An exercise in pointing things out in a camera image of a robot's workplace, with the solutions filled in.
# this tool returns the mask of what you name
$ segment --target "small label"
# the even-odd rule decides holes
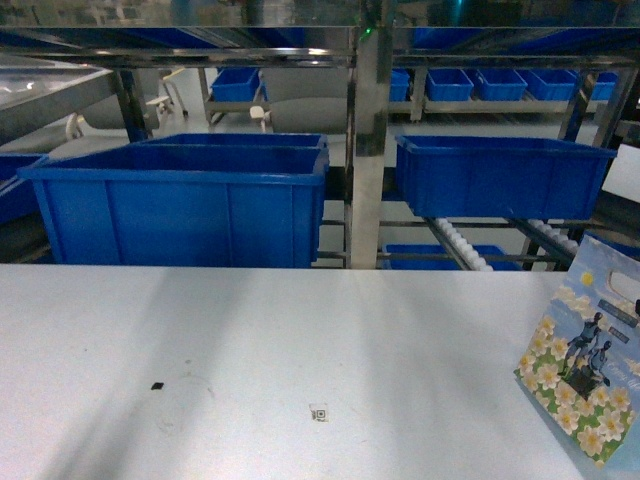
[[[629,343],[629,337],[627,337],[620,330],[613,327],[609,327],[609,333],[614,337],[616,337],[618,340],[620,340],[622,343]]]
[[[311,410],[311,418],[316,422],[329,421],[329,413],[327,411],[326,403],[311,403],[309,404],[309,410]]]
[[[604,298],[598,302],[598,307],[603,309],[605,312],[613,315],[621,322],[629,325],[631,328],[636,328],[636,326],[638,325],[638,320],[636,318],[633,318],[628,313],[623,312],[615,305],[612,305],[611,303],[607,302]]]

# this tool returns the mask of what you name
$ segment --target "white table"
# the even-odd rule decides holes
[[[620,478],[512,373],[562,278],[0,266],[0,478]]]

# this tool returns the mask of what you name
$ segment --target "white flower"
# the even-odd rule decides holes
[[[563,360],[569,350],[569,342],[566,338],[554,338],[551,342],[551,355],[556,360]]]
[[[584,427],[584,430],[578,433],[580,448],[590,457],[602,452],[603,440],[596,429],[590,426]]]
[[[596,311],[591,307],[591,299],[586,295],[577,298],[569,307],[582,315],[583,319],[592,319],[596,314]]]
[[[627,358],[625,362],[627,362],[627,365],[629,365],[629,370],[631,370],[631,373],[637,377],[640,377],[640,363],[634,362],[629,358]]]
[[[551,400],[549,400],[547,397],[543,397],[540,392],[536,392],[536,399],[544,408],[549,408],[549,403],[551,403]]]
[[[620,300],[619,302],[613,302],[613,304],[618,307],[623,312],[631,315],[632,317],[636,316],[636,304],[630,302],[628,300]]]
[[[571,289],[571,287],[567,287],[566,285],[562,285],[558,290],[556,290],[553,298],[557,298],[558,300],[572,300],[576,297],[575,292]]]
[[[598,422],[600,422],[598,433],[604,437],[605,441],[622,440],[624,426],[622,425],[622,422],[620,422],[619,411],[611,411],[608,408],[605,408],[603,414],[598,417]]]
[[[578,401],[576,402],[576,410],[583,417],[590,417],[595,412],[593,404],[584,398],[578,398]]]
[[[571,407],[562,405],[558,408],[558,413],[556,413],[553,418],[556,419],[556,422],[558,422],[567,435],[571,435],[578,428],[580,414],[574,412]]]
[[[589,397],[589,401],[595,406],[604,407],[609,401],[609,394],[605,387],[596,388]]]
[[[549,339],[543,332],[538,332],[531,340],[530,347],[536,355],[544,355],[547,351],[547,347],[549,347]]]
[[[550,388],[556,388],[560,381],[558,375],[558,365],[542,365],[538,368],[538,383],[542,384],[543,390],[549,390]]]
[[[553,298],[560,300],[571,310],[578,312],[583,319],[593,318],[596,313],[596,311],[591,307],[589,297],[583,295],[580,298],[576,298],[575,292],[570,287],[565,287],[563,285],[556,291]]]
[[[523,355],[518,363],[518,370],[520,375],[524,377],[526,373],[533,373],[533,364],[536,362],[536,357],[533,355]]]
[[[538,332],[544,333],[546,336],[553,335],[553,329],[556,328],[556,322],[553,321],[549,315],[542,317],[540,325],[538,325]]]
[[[609,331],[611,325],[609,324],[609,320],[607,319],[606,315],[603,315],[602,318],[598,320],[598,327],[600,327],[600,330],[602,330],[603,332]]]
[[[576,391],[567,383],[560,382],[554,391],[558,405],[573,405],[576,401]]]
[[[617,387],[611,390],[611,404],[621,412],[626,412],[631,404],[629,391],[623,387]]]
[[[522,383],[530,392],[535,392],[538,389],[538,379],[532,371],[522,375]]]

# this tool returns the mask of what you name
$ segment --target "blue bin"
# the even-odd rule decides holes
[[[640,257],[640,247],[627,245],[625,243],[614,242],[613,240],[603,238],[600,235],[597,235],[593,232],[588,232],[585,235],[583,235],[582,240],[584,240],[584,237],[587,235],[595,238],[596,240],[606,245],[609,245],[611,248],[615,248],[617,251],[619,251],[623,255],[626,255],[627,257]]]
[[[327,136],[317,133],[179,133],[138,145],[209,145],[326,148]]]
[[[19,179],[16,171],[46,160],[43,155],[0,154],[0,224],[38,211],[31,182]]]
[[[569,70],[519,70],[518,73],[537,100],[570,100],[576,85],[576,76]]]
[[[409,90],[409,74],[406,70],[394,68],[391,72],[390,102],[404,102]]]
[[[434,102],[464,102],[471,96],[473,83],[462,70],[438,68],[429,70],[426,88]]]
[[[527,82],[515,70],[473,70],[469,78],[481,100],[518,101],[527,88]]]
[[[396,140],[398,189],[420,217],[587,219],[616,156],[542,138]]]
[[[595,87],[593,87],[591,100],[609,100],[617,81],[617,74],[613,72],[602,72],[598,76]]]
[[[309,267],[325,149],[130,145],[19,170],[57,263]]]
[[[474,245],[473,248],[483,255],[504,255],[505,252],[497,245]],[[408,245],[390,244],[384,245],[385,253],[418,253],[418,254],[442,254],[446,250],[442,245]],[[487,262],[494,270],[517,272],[522,270],[520,265],[514,262]],[[385,260],[382,264],[386,270],[460,270],[454,260]]]
[[[225,68],[211,90],[216,102],[251,102],[259,86],[256,68]]]

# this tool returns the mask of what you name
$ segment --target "metal shelf frame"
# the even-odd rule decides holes
[[[414,2],[416,5],[408,8],[394,0],[313,4],[295,0],[241,4],[211,0],[205,7],[195,10],[186,7],[171,10],[173,7],[166,2],[155,0],[138,0],[135,5],[115,1],[109,6],[97,1],[78,2],[77,5],[62,0],[36,5],[27,0],[9,3],[9,10],[0,12],[0,53],[115,69],[116,73],[102,74],[104,79],[100,77],[100,81],[106,83],[99,85],[106,89],[103,93],[118,93],[131,141],[149,135],[135,68],[348,68],[346,166],[341,194],[345,204],[345,243],[344,252],[335,255],[343,259],[348,268],[375,268],[380,258],[377,241],[389,113],[408,113],[412,121],[420,120],[423,110],[451,112],[469,108],[483,112],[564,113],[559,138],[575,140],[585,113],[596,105],[589,102],[596,74],[616,70],[619,81],[604,108],[594,145],[617,148],[622,141],[618,131],[620,120],[637,120],[634,114],[640,97],[640,45],[637,42],[640,7],[635,3],[619,8],[609,17],[594,16],[584,10],[585,5],[595,8],[602,2],[566,2],[562,6],[566,11],[554,17],[551,26],[549,21],[542,21],[549,19],[536,17],[534,9],[511,12],[512,5],[507,8],[503,2],[496,4],[504,10],[500,15],[490,7],[478,10],[477,6],[470,6],[468,11],[456,10],[454,7],[459,2],[454,0],[441,2],[452,8],[443,8],[437,14],[430,2]],[[546,26],[523,26],[526,22],[528,25],[541,22]],[[475,30],[466,41],[452,48],[415,48],[415,27],[421,25]],[[614,28],[600,32],[600,37],[589,36],[589,32],[583,31],[589,35],[583,35],[578,43],[531,47],[542,40],[564,35],[568,28],[591,27],[594,30],[593,27],[612,25]],[[292,40],[290,46],[274,46],[273,35],[290,40],[294,28],[304,34],[304,42],[296,45]],[[389,103],[394,66],[414,69],[415,86],[410,102]],[[424,99],[422,86],[428,68],[436,67],[573,68],[581,74],[573,99],[568,103],[523,101],[516,105],[472,101],[464,105],[435,105]],[[206,81],[201,80],[201,84],[208,93]],[[218,103],[209,105],[207,114],[236,111],[237,108],[244,110],[253,104]],[[6,132],[11,128],[6,120],[0,121],[0,131],[5,132],[0,142],[6,141],[9,137]],[[15,137],[20,133],[22,131],[14,131],[11,135]],[[627,231],[637,229],[631,226]],[[536,243],[527,246],[518,258],[531,259],[545,239],[532,232],[525,233],[534,237]],[[560,258],[564,257],[563,252],[552,253],[554,258],[566,263],[566,258]]]

